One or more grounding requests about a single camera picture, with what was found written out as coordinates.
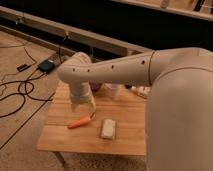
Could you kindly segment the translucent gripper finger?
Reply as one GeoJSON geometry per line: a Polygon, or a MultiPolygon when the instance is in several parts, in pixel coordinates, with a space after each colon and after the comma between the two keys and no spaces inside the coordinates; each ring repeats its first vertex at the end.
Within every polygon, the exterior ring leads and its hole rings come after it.
{"type": "Polygon", "coordinates": [[[95,102],[88,103],[89,106],[89,117],[92,119],[95,116],[96,113],[96,104],[95,102]]]}
{"type": "Polygon", "coordinates": [[[72,118],[77,116],[78,106],[79,106],[79,104],[71,103],[71,117],[72,118]]]}

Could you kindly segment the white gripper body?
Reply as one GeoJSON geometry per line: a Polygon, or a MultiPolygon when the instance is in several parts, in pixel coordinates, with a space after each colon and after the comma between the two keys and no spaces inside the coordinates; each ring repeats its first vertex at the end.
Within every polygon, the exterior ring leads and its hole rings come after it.
{"type": "Polygon", "coordinates": [[[71,83],[69,90],[70,99],[74,103],[82,104],[92,101],[92,92],[88,83],[71,83]]]}

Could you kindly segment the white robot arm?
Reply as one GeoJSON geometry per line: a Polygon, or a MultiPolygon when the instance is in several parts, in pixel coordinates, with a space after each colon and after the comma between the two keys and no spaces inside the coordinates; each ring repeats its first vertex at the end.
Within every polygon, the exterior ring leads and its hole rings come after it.
{"type": "Polygon", "coordinates": [[[78,105],[89,84],[148,86],[145,113],[148,171],[213,171],[213,52],[156,50],[93,63],[82,52],[58,69],[78,105]]]}

